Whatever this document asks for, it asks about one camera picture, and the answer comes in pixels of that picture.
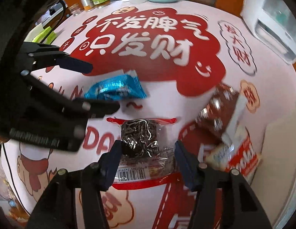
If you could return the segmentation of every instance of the brown snack package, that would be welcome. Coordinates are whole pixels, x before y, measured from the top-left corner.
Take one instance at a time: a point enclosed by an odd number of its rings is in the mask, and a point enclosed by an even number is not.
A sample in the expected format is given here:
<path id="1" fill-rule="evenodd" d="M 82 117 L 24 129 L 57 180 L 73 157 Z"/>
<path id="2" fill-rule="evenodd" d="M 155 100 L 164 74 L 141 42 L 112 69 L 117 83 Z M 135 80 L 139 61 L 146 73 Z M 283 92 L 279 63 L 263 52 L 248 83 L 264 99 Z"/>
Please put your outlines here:
<path id="1" fill-rule="evenodd" d="M 121 126 L 123 155 L 128 157 L 152 157 L 160 153 L 157 140 L 158 124 L 154 120 L 126 121 Z"/>
<path id="2" fill-rule="evenodd" d="M 237 121 L 243 112 L 247 99 L 238 91 L 220 83 L 207 106 L 196 118 L 197 124 L 209 130 L 227 145 L 232 144 Z"/>

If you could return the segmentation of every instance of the barcode label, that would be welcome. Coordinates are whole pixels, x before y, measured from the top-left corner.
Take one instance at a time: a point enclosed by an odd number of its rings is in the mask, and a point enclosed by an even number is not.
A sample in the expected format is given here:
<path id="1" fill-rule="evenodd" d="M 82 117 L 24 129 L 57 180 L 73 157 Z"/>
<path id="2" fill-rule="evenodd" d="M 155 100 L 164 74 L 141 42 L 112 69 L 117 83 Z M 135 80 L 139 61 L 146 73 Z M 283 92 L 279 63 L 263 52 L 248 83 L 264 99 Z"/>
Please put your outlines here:
<path id="1" fill-rule="evenodd" d="M 148 167 L 119 168 L 116 177 L 118 182 L 132 182 L 150 179 Z"/>

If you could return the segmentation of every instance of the dark snack package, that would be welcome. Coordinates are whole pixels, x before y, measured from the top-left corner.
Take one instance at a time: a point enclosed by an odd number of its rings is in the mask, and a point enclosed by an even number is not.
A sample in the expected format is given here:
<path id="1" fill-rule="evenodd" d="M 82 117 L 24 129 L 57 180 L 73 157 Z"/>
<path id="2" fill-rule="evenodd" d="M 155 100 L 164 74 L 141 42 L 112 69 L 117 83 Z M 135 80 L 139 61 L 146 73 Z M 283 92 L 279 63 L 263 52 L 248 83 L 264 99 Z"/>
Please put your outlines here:
<path id="1" fill-rule="evenodd" d="M 220 83 L 207 106 L 199 113 L 196 123 L 230 146 L 246 103 L 247 99 L 238 91 Z"/>
<path id="2" fill-rule="evenodd" d="M 160 153 L 158 136 L 161 125 L 173 124 L 177 119 L 107 118 L 107 121 L 121 125 L 121 140 L 125 143 L 122 147 L 122 154 L 129 158 L 138 158 L 157 156 Z"/>
<path id="3" fill-rule="evenodd" d="M 121 125 L 122 153 L 113 187 L 130 190 L 174 182 L 180 178 L 174 158 L 174 144 L 161 139 L 162 125 L 177 119 L 122 120 L 107 118 Z"/>

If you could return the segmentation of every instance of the barcode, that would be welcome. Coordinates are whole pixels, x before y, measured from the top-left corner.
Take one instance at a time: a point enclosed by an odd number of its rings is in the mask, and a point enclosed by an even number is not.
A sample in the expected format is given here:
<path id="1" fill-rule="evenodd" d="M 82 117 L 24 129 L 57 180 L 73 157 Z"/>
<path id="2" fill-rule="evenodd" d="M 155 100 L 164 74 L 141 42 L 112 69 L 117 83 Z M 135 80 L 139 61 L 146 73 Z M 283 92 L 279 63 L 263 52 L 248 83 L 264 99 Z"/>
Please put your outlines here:
<path id="1" fill-rule="evenodd" d="M 118 169 L 117 176 L 119 182 L 146 179 L 144 169 Z"/>

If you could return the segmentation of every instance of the clear plastic wrapper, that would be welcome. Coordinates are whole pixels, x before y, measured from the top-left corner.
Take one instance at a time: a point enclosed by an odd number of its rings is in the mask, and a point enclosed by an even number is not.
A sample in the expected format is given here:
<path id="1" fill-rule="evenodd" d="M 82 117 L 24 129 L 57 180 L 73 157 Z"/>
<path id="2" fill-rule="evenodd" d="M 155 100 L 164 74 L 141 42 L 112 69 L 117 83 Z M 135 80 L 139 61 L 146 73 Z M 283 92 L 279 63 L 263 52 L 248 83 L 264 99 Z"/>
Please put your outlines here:
<path id="1" fill-rule="evenodd" d="M 161 127 L 173 124 L 172 119 L 122 120 L 107 118 L 121 125 L 122 153 L 113 183 L 116 189 L 142 189 L 180 178 L 174 158 L 174 144 L 165 145 Z"/>
<path id="2" fill-rule="evenodd" d="M 233 143 L 220 144 L 205 162 L 214 169 L 229 172 L 238 169 L 248 182 L 251 182 L 256 167 L 261 160 L 260 154 L 253 149 L 250 135 L 243 125 L 238 125 Z"/>
<path id="3" fill-rule="evenodd" d="M 209 103 L 200 111 L 196 122 L 230 146 L 246 103 L 247 99 L 238 91 L 220 83 Z"/>

